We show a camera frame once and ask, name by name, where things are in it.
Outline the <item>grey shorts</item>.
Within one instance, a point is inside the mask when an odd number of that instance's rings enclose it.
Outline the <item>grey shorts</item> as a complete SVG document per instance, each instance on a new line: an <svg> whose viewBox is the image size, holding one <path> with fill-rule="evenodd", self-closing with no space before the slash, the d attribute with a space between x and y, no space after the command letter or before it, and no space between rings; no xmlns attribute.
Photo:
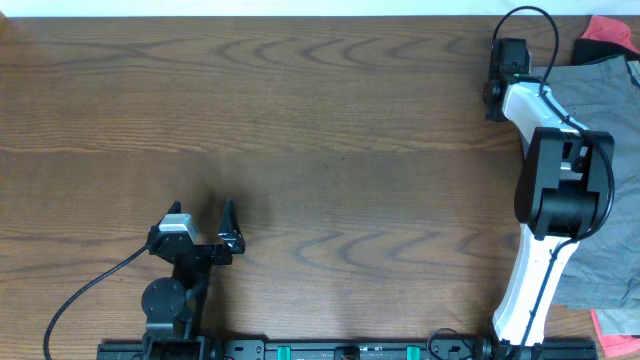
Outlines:
<svg viewBox="0 0 640 360"><path fill-rule="evenodd" d="M639 78L629 60L610 56L557 67L550 98L599 146L582 155L598 199L597 232L580 241L562 272L553 301L594 311L607 335L639 334Z"/></svg>

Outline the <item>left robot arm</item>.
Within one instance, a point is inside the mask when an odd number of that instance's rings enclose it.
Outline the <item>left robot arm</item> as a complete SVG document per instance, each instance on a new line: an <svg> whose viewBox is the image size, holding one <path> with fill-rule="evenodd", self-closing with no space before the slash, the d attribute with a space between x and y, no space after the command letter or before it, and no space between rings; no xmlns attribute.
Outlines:
<svg viewBox="0 0 640 360"><path fill-rule="evenodd" d="M169 277L152 281L141 306L146 315L144 359L222 359L220 343L201 333L211 269L230 265L235 254L245 252L234 202L225 203L218 244L198 245L192 216L176 201L148 233L146 246L173 266Z"/></svg>

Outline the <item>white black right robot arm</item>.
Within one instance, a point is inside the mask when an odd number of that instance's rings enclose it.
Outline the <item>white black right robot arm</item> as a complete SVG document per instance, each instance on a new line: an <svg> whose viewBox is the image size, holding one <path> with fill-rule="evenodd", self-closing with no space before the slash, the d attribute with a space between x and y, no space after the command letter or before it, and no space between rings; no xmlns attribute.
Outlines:
<svg viewBox="0 0 640 360"><path fill-rule="evenodd" d="M611 212L614 139L575 121L553 98L547 78L530 72L525 40L492 39L486 117L513 123L524 152L514 198L520 244L492 317L495 336L474 340L437 331L426 346L432 357L448 357L447 345L472 359L584 359L595 348L591 341L545 340L544 322L569 258Z"/></svg>

